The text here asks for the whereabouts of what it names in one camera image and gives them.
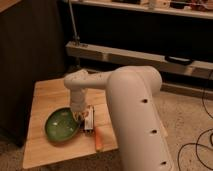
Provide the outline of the gripper finger in bowl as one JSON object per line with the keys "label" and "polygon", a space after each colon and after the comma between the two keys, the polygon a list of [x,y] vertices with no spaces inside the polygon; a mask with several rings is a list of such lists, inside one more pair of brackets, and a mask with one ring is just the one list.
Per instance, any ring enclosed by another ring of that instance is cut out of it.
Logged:
{"label": "gripper finger in bowl", "polygon": [[83,121],[85,119],[86,112],[75,112],[73,114],[73,117],[74,117],[76,122],[81,122],[81,121]]}

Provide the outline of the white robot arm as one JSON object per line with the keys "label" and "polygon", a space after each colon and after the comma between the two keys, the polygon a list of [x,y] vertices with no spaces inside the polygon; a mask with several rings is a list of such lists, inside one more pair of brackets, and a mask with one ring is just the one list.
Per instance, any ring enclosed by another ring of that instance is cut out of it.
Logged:
{"label": "white robot arm", "polygon": [[162,78],[152,66],[125,66],[90,74],[82,69],[64,78],[76,117],[86,110],[85,90],[103,89],[123,171],[174,171],[153,95]]}

